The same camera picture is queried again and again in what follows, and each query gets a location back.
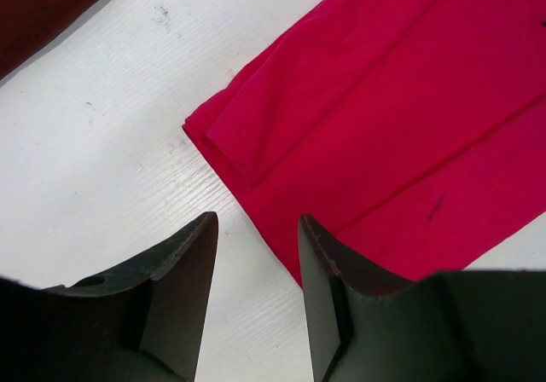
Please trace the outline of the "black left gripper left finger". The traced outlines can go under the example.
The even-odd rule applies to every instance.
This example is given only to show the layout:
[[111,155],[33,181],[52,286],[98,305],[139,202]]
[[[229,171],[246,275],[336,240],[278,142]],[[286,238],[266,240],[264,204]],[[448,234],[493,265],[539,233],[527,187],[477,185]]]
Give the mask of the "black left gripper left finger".
[[194,380],[217,245],[209,211],[70,287],[2,279],[2,380]]

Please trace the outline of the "crimson red t-shirt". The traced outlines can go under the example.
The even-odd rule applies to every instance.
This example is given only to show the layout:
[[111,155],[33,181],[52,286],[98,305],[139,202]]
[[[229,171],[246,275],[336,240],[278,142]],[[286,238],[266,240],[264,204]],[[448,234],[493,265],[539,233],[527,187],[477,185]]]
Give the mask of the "crimson red t-shirt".
[[463,269],[545,210],[545,0],[323,0],[183,130],[295,280],[303,215]]

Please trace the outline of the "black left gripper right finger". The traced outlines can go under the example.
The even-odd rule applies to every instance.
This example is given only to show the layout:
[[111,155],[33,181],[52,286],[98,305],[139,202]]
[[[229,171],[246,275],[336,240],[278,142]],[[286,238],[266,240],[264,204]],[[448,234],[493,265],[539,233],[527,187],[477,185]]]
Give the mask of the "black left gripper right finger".
[[544,272],[408,281],[310,216],[298,249],[314,380],[544,380]]

